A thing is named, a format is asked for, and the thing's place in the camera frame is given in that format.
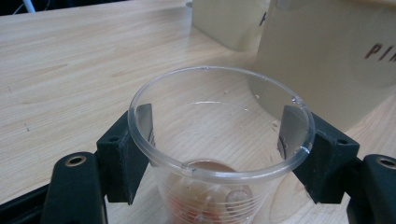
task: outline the light wood surface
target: light wood surface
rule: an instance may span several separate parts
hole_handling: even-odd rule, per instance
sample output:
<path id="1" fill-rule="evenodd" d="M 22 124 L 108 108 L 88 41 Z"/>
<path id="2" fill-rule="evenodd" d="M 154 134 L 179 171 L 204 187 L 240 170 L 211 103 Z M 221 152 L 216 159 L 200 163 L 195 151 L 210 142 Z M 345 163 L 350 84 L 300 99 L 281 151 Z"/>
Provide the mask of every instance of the light wood surface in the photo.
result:
<path id="1" fill-rule="evenodd" d="M 50 181 L 52 166 L 95 151 L 147 81 L 180 67 L 251 68 L 255 51 L 224 48 L 191 27 L 187 1 L 128 1 L 0 18 L 0 203 Z M 347 132 L 360 157 L 396 157 L 396 94 Z M 313 204 L 293 175 L 254 223 L 347 223 L 340 205 Z M 134 204 L 107 205 L 109 223 L 166 223 L 147 169 Z"/>

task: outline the transparent cup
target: transparent cup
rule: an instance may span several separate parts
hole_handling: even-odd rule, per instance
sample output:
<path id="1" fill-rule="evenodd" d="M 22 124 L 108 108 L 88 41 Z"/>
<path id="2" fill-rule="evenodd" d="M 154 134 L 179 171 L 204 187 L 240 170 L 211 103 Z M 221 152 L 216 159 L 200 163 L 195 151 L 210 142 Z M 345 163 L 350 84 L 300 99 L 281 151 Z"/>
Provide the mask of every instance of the transparent cup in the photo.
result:
<path id="1" fill-rule="evenodd" d="M 285 106 L 299 112 L 288 139 L 279 137 Z M 216 66 L 151 80 L 132 100 L 128 120 L 177 224 L 251 223 L 280 177 L 307 157 L 315 134 L 310 111 L 293 91 L 248 70 Z"/>

